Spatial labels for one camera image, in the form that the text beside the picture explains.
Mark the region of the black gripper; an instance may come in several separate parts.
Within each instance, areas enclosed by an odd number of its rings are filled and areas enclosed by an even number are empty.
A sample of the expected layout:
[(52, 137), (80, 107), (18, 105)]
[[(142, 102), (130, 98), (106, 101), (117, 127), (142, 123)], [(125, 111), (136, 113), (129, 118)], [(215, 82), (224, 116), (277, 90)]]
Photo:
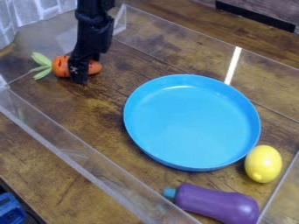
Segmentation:
[(77, 0), (74, 18), (78, 21), (77, 42), (69, 56), (69, 77), (77, 84), (88, 82), (89, 62), (108, 51), (114, 19), (108, 11), (116, 0)]

